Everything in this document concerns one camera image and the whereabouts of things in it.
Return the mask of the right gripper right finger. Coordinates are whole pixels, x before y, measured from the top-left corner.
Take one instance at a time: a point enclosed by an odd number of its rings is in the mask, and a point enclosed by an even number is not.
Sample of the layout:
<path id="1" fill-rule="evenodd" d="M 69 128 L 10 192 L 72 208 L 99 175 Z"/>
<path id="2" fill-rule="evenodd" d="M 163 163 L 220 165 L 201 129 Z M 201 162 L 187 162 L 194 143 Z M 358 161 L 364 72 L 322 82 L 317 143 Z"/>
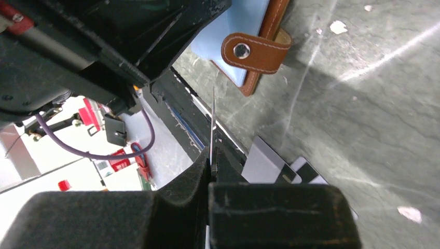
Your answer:
<path id="1" fill-rule="evenodd" d="M 210 248 L 360 248 L 346 197 L 332 185 L 208 184 Z"/>

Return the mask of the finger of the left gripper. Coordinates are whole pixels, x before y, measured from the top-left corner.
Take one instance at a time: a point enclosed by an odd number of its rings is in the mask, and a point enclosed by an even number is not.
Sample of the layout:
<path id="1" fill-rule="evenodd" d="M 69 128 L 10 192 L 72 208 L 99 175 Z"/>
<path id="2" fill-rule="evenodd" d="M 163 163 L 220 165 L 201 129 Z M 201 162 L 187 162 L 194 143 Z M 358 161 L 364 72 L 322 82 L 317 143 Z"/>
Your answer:
<path id="1" fill-rule="evenodd" d="M 145 86 L 162 76 L 231 1 L 45 1 L 99 57 L 80 72 L 95 84 Z"/>

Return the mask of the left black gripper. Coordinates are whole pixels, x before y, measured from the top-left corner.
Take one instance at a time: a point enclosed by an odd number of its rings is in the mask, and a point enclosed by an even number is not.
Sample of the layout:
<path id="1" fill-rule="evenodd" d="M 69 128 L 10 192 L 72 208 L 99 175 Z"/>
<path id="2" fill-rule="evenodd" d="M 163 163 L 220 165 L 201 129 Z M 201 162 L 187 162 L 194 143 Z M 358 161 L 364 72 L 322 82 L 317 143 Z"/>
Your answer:
<path id="1" fill-rule="evenodd" d="M 136 105 L 136 71 L 70 21 L 59 1 L 1 1 L 1 127 L 88 97 L 122 114 Z"/>

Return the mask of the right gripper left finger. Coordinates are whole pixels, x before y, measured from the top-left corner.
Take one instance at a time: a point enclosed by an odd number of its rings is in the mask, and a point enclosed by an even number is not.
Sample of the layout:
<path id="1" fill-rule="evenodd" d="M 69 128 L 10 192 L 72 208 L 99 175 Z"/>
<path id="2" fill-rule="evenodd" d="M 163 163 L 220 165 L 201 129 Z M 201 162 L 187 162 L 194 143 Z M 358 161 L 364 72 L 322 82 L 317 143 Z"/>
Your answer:
<path id="1" fill-rule="evenodd" d="M 156 191 L 41 192 L 1 248 L 205 248 L 209 150 Z"/>

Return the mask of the brown leather card holder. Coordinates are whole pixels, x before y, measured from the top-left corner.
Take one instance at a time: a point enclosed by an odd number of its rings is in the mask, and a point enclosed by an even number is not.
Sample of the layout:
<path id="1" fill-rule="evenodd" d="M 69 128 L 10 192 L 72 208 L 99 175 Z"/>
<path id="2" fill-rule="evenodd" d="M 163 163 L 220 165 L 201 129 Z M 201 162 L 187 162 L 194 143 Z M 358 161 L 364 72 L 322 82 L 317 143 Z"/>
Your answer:
<path id="1" fill-rule="evenodd" d="M 232 1 L 191 42 L 244 96 L 254 93 L 262 74 L 276 73 L 293 44 L 280 27 L 289 0 Z"/>

